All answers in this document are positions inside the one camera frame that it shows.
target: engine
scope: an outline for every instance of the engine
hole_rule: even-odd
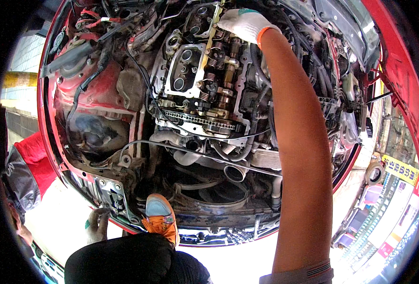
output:
[[[142,231],[145,199],[161,193],[189,243],[277,228],[268,66],[217,26],[230,8],[257,9],[287,37],[319,98],[334,178],[342,172],[366,119],[366,67],[330,24],[267,2],[102,0],[69,12],[42,74],[60,157],[85,196]]]

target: white work glove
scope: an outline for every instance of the white work glove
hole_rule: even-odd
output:
[[[88,237],[87,244],[107,240],[109,214],[110,209],[108,208],[97,208],[89,214],[88,220],[85,222],[85,231]]]
[[[260,39],[267,29],[281,30],[271,24],[262,14],[252,9],[232,9],[225,12],[217,23],[218,27],[230,31],[242,40],[255,43],[261,48]]]

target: person's arm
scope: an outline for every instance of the person's arm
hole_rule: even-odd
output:
[[[331,163],[325,121],[314,89],[286,38],[258,12],[229,10],[218,26],[251,44],[261,41],[271,74],[284,176],[273,273],[324,261],[329,257],[331,239]]]

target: yellow pole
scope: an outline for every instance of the yellow pole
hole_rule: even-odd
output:
[[[8,71],[4,76],[3,88],[36,87],[38,74],[35,72]]]

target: sneaker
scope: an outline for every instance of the sneaker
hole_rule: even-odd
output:
[[[175,247],[179,246],[175,213],[164,196],[157,193],[150,194],[146,199],[145,215],[142,224],[148,232],[161,234]]]

